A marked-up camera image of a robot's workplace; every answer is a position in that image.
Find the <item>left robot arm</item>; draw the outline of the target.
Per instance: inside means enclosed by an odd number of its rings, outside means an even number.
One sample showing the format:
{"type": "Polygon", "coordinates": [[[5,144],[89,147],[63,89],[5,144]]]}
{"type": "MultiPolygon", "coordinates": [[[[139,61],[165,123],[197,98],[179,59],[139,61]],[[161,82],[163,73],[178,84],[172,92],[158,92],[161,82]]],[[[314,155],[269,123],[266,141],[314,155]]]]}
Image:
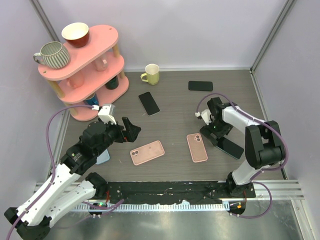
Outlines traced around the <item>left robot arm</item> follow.
{"type": "Polygon", "coordinates": [[[128,117],[122,121],[124,125],[101,119],[91,122],[37,192],[23,205],[5,211],[5,218],[12,225],[10,232],[16,230],[23,240],[42,240],[76,205],[92,197],[102,199],[108,185],[96,172],[90,173],[77,189],[63,197],[60,194],[95,165],[97,158],[113,143],[133,143],[137,139],[141,127],[132,124],[128,117]]]}

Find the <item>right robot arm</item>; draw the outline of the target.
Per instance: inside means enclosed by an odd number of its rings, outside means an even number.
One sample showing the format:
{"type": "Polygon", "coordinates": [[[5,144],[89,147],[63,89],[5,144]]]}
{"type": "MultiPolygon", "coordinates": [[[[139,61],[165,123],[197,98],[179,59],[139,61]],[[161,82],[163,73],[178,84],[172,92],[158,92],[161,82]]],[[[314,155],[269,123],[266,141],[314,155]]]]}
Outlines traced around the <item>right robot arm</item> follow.
{"type": "Polygon", "coordinates": [[[223,103],[219,97],[211,98],[207,109],[197,110],[195,116],[204,121],[200,133],[213,146],[235,159],[245,156],[245,161],[227,176],[225,190],[230,197],[244,193],[255,177],[287,157],[278,123],[258,119],[232,101],[223,103]],[[233,128],[244,134],[244,147],[226,138],[233,128]]]}

